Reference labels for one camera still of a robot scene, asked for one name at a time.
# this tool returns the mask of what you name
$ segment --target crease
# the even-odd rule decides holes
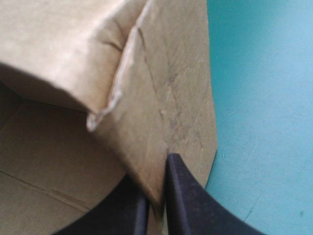
[[[153,74],[152,74],[152,71],[150,69],[150,66],[149,66],[149,63],[148,63],[148,59],[147,59],[147,50],[146,50],[146,43],[145,43],[145,39],[144,39],[144,36],[143,36],[143,33],[140,29],[140,27],[137,28],[138,30],[138,33],[139,33],[139,36],[141,38],[141,41],[142,41],[142,47],[143,47],[143,50],[144,50],[144,61],[145,61],[145,64],[147,66],[147,69],[148,69],[148,72],[149,72],[149,75],[150,75],[150,80],[151,80],[151,83],[152,83],[152,88],[153,88],[153,91],[154,91],[154,94],[155,94],[155,100],[157,102],[157,109],[158,109],[158,114],[159,114],[159,117],[160,117],[160,122],[161,122],[161,126],[162,126],[162,135],[163,135],[163,141],[166,145],[166,149],[167,149],[167,152],[169,151],[169,146],[168,146],[168,141],[166,140],[166,134],[165,134],[165,128],[164,128],[164,116],[162,114],[162,106],[160,105],[159,101],[158,101],[158,98],[157,98],[157,88],[155,86],[155,83],[154,83],[154,77],[153,77]]]
[[[8,174],[2,170],[0,170],[0,173],[11,178],[11,179],[18,181],[21,184],[21,186],[23,186],[23,187],[26,187],[26,188],[34,190],[34,191],[41,192],[41,193],[43,193],[49,197],[52,197],[53,199],[55,199],[59,202],[64,203],[67,206],[75,208],[81,212],[88,212],[90,210],[90,208],[86,206],[86,202],[80,201],[76,198],[68,196],[64,193],[57,191],[57,190],[48,190],[48,189],[41,188],[41,187],[33,185],[27,181],[24,181],[24,180],[14,176],[14,175]]]
[[[207,95],[207,93],[208,93],[208,89],[205,89],[205,90],[206,90],[206,91],[205,91],[205,93],[204,93],[204,97],[205,97],[205,96]],[[199,118],[199,116],[200,116],[200,114],[201,114],[201,112],[202,112],[202,110],[203,110],[204,104],[205,104],[205,102],[202,103],[202,105],[201,105],[201,107],[200,107],[200,110],[199,110],[197,116],[195,117],[195,120],[194,120],[194,122],[192,123],[192,125],[191,125],[189,131],[188,131],[188,135],[187,135],[187,138],[186,138],[186,141],[187,141],[187,142],[188,142],[188,140],[189,140],[189,138],[190,138],[190,135],[191,135],[191,132],[192,132],[193,128],[195,127],[195,124],[196,124],[196,122],[197,122],[197,120],[198,120],[198,118]]]

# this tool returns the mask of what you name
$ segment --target cardboard flap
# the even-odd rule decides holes
[[[25,98],[77,108],[73,98],[99,112],[107,104],[129,30],[144,2],[3,1],[1,69],[9,66],[30,76],[1,79]],[[59,98],[58,89],[67,95]]]
[[[204,186],[217,148],[206,1],[149,0],[131,30],[108,107],[88,128],[163,209],[165,160]]]

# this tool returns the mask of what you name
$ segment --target cardboard box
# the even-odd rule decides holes
[[[50,233],[125,172],[160,219],[169,152],[206,183],[217,142],[205,0],[6,0],[0,12],[0,233]]]

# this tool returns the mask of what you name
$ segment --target teal background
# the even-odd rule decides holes
[[[219,149],[206,190],[269,235],[313,234],[313,0],[209,0]]]

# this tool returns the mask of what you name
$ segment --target black plastic object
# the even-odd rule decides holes
[[[216,202],[195,180],[179,154],[166,163],[166,211],[170,235],[262,235]]]
[[[54,235],[145,235],[149,203],[125,176],[94,209]]]

